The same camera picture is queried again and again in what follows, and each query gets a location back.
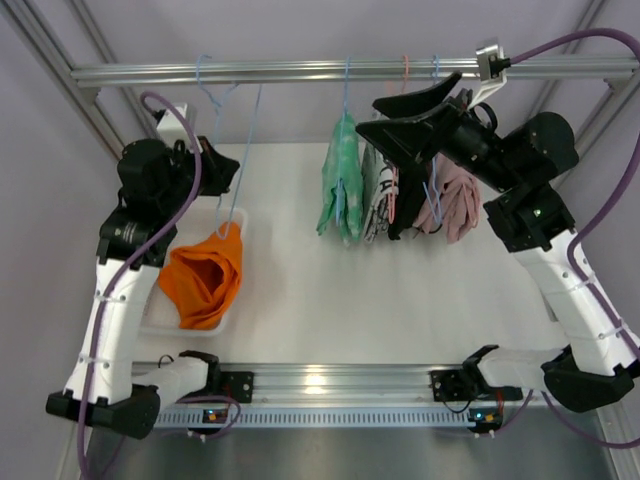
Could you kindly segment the orange trousers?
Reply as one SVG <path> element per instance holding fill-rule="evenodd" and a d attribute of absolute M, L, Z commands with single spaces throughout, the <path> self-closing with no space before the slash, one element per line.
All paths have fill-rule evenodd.
<path fill-rule="evenodd" d="M 240 290 L 241 227 L 235 222 L 223 226 L 225 238 L 214 233 L 196 245 L 173 249 L 159 274 L 158 286 L 176 307 L 183 330 L 217 328 Z"/>

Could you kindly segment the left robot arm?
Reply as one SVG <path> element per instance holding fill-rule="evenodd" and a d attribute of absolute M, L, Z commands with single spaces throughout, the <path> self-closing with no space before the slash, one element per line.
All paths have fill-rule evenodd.
<path fill-rule="evenodd" d="M 182 398 L 218 395 L 217 356 L 186 350 L 163 368 L 132 374 L 132 354 L 151 291 L 177 234 L 170 219 L 193 181 L 200 195 L 229 190 L 239 163 L 204 136 L 199 156 L 182 140 L 128 144 L 117 165 L 118 204 L 100 227 L 94 303 L 81 353 L 65 387 L 49 395 L 47 413 L 143 439 L 159 413 Z"/>

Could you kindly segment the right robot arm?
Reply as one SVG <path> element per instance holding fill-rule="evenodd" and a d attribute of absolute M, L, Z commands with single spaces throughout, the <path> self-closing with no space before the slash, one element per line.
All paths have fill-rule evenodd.
<path fill-rule="evenodd" d="M 552 181 L 579 160 L 569 123 L 537 114 L 505 137 L 493 114 L 480 118 L 472 92 L 453 73 L 424 90 L 376 99 L 379 118 L 357 133 L 404 174 L 443 155 L 496 192 L 484 204 L 506 250 L 535 281 L 567 339 L 563 348 L 488 345 L 459 377 L 469 394 L 533 389 L 565 408 L 591 411 L 621 400 L 639 375 L 639 339 L 610 305 L 580 245 L 575 221 Z"/>

